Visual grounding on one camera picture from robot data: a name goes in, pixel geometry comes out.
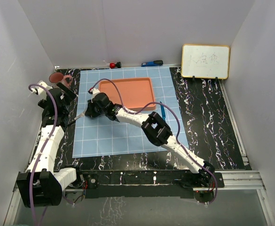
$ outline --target whiteboard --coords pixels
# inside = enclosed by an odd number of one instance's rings
[[[182,47],[182,77],[226,79],[228,68],[229,46],[185,44]]]

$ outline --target marble tabletop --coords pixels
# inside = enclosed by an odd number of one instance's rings
[[[80,72],[86,69],[61,69],[73,76],[70,89],[78,93]],[[218,170],[242,170],[244,163],[218,81],[182,78],[181,69],[170,72],[181,109],[190,150],[212,163]],[[76,98],[69,106],[69,120],[77,113]],[[73,158],[75,125],[69,126],[57,152],[54,170],[78,164],[81,170],[175,170],[186,168],[185,161],[175,153],[134,153],[110,156]]]

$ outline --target mug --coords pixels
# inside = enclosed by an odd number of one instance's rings
[[[67,88],[70,88],[70,85],[72,83],[72,76],[71,75],[65,75],[64,76],[60,72],[56,72],[56,73],[51,74],[48,79],[52,84],[57,84],[58,82],[60,82],[64,86],[66,86]]]

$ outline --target gray floor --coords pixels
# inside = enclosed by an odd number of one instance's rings
[[[37,208],[39,217],[42,211],[43,208]],[[15,224],[33,225],[31,210],[22,201]],[[42,225],[266,226],[267,223],[256,190],[222,190],[208,208],[197,205],[195,200],[177,197],[100,198],[83,200],[74,208],[63,200],[59,206],[48,208]]]

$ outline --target mug handle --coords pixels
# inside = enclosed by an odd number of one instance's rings
[[[69,78],[69,79],[70,79],[70,82],[68,82],[68,84],[71,85],[71,83],[72,83],[72,76],[71,76],[70,74],[68,74],[68,75],[65,75],[64,78],[65,78],[65,79],[66,79],[66,78]]]

